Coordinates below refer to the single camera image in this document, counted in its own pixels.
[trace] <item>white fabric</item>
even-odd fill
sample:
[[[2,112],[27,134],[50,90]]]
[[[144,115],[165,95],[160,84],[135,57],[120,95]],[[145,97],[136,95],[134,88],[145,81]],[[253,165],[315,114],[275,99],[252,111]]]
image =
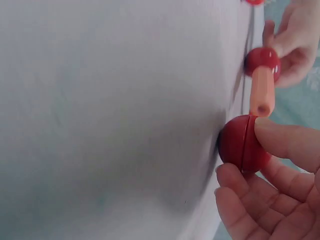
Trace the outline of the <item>white fabric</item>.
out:
[[[0,239],[212,240],[210,159],[242,112],[250,16],[240,0],[0,1]]]

